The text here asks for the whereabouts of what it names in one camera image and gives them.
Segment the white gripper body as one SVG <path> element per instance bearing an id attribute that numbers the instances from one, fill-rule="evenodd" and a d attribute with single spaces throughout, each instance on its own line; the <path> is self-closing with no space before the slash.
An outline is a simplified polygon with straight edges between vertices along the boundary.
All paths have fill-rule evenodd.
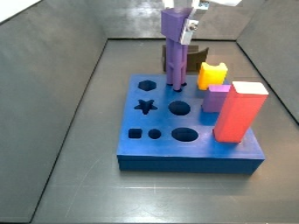
<path id="1" fill-rule="evenodd" d="M 235 7 L 242 2 L 242 0 L 210 0 L 210 1 L 214 2 L 215 4 L 222 4 L 231 7 Z"/>

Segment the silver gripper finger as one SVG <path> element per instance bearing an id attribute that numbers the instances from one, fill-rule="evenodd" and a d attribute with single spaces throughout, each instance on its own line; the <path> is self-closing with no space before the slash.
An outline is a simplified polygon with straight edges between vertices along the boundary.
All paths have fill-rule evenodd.
<path id="1" fill-rule="evenodd" d="M 191 13 L 184 19 L 180 44 L 188 45 L 192 41 L 192 34 L 199 28 L 199 20 L 210 8 L 210 2 L 207 0 L 192 0 L 191 2 Z"/>
<path id="2" fill-rule="evenodd" d="M 174 0 L 163 0 L 164 8 L 170 9 L 174 7 Z"/>

